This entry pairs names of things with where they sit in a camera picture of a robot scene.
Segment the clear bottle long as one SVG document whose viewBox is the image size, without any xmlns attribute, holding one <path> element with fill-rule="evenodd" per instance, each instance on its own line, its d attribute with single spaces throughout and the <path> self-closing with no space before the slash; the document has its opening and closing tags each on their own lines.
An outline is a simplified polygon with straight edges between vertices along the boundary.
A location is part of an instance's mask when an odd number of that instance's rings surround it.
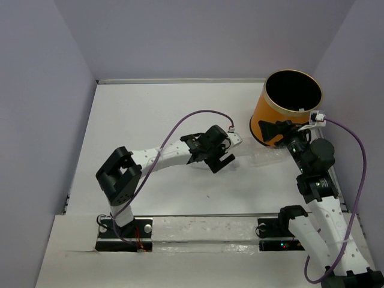
<svg viewBox="0 0 384 288">
<path fill-rule="evenodd" d="M 254 138 L 243 138 L 242 143 L 233 149 L 237 157 L 252 156 L 257 149 L 257 142 Z"/>
</svg>

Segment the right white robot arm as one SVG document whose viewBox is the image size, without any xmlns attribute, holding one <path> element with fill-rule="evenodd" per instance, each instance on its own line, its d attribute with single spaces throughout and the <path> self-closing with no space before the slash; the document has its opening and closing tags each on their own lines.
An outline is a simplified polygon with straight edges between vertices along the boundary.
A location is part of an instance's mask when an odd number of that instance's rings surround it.
<svg viewBox="0 0 384 288">
<path fill-rule="evenodd" d="M 346 222 L 338 199 L 338 190 L 329 174 L 335 163 L 334 147 L 326 139 L 307 139 L 309 125 L 292 121 L 259 121 L 264 141 L 281 135 L 277 147 L 285 147 L 301 171 L 298 190 L 319 228 L 315 229 L 308 213 L 299 205 L 280 209 L 276 228 L 282 235 L 292 234 L 315 260 L 322 272 L 311 284 L 322 287 L 383 287 L 383 274 L 366 261 L 351 235 L 355 213 Z"/>
</svg>

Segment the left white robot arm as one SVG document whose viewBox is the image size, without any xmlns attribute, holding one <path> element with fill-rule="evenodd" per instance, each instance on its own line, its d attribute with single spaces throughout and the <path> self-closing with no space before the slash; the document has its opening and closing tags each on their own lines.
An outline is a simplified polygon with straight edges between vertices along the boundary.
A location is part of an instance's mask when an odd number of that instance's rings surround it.
<svg viewBox="0 0 384 288">
<path fill-rule="evenodd" d="M 131 203 L 152 173 L 199 162 L 217 173 L 235 160 L 230 150 L 241 143 L 242 138 L 234 130 L 224 131 L 213 125 L 204 133 L 182 136 L 157 148 L 141 151 L 128 151 L 124 146 L 116 148 L 95 174 L 110 206 L 115 235 L 126 238 L 136 230 Z"/>
</svg>

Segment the orange cylindrical bin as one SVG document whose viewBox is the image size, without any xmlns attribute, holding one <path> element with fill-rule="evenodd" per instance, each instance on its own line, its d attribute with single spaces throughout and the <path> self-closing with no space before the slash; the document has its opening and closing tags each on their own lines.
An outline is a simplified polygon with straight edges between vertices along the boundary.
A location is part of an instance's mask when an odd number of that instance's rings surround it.
<svg viewBox="0 0 384 288">
<path fill-rule="evenodd" d="M 303 124 L 308 121 L 310 112 L 316 110 L 323 98 L 318 82 L 299 70 L 280 70 L 269 75 L 250 118 L 251 135 L 263 146 L 274 146 L 281 139 L 276 136 L 270 141 L 262 138 L 259 121 L 275 123 L 290 120 Z"/>
</svg>

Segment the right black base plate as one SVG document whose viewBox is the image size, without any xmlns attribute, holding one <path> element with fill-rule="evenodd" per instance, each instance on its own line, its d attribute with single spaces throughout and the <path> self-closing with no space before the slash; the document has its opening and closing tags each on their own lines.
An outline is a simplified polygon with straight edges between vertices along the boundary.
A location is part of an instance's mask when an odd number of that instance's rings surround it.
<svg viewBox="0 0 384 288">
<path fill-rule="evenodd" d="M 261 252 L 304 251 L 298 239 L 280 226 L 278 218 L 259 218 L 255 233 Z"/>
</svg>

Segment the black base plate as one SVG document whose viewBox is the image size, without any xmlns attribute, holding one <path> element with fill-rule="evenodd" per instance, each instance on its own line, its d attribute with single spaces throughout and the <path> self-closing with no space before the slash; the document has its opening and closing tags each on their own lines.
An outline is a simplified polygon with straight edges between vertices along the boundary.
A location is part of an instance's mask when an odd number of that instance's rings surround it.
<svg viewBox="0 0 384 288">
<path fill-rule="evenodd" d="M 255 233 L 261 252 L 304 251 L 298 239 L 280 226 L 278 218 L 259 218 Z"/>
<path fill-rule="evenodd" d="M 151 252 L 153 218 L 137 217 L 124 227 L 114 225 L 104 214 L 97 217 L 95 249 L 99 252 Z"/>
</svg>

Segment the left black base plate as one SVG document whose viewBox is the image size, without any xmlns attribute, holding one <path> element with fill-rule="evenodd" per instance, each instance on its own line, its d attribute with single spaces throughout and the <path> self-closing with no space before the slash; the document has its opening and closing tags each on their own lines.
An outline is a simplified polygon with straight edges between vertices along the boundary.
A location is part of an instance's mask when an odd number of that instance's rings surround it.
<svg viewBox="0 0 384 288">
<path fill-rule="evenodd" d="M 137 217 L 124 227 L 114 225 L 104 214 L 97 217 L 95 249 L 99 252 L 151 252 L 153 218 Z"/>
</svg>

